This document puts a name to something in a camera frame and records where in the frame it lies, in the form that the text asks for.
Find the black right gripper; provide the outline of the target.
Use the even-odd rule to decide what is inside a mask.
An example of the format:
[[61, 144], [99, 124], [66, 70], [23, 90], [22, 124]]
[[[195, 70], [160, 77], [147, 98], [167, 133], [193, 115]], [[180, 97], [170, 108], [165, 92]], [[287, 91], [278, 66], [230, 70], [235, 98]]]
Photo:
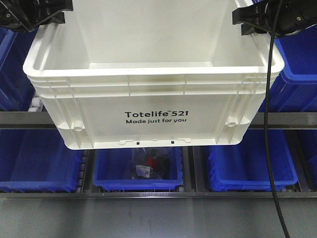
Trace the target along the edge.
[[[254, 0], [253, 4], [235, 9], [232, 12], [232, 24], [242, 24], [242, 36], [271, 33], [279, 1]], [[297, 35], [316, 24], [317, 2], [315, 0], [284, 0], [278, 15], [275, 36]]]

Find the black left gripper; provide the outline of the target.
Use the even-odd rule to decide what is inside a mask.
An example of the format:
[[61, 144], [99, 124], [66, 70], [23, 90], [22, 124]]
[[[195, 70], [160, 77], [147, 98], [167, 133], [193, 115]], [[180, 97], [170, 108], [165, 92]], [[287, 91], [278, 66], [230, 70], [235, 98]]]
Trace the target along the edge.
[[1, 0], [0, 26], [14, 32], [33, 32], [41, 25], [64, 24], [63, 11], [73, 11], [72, 0]]

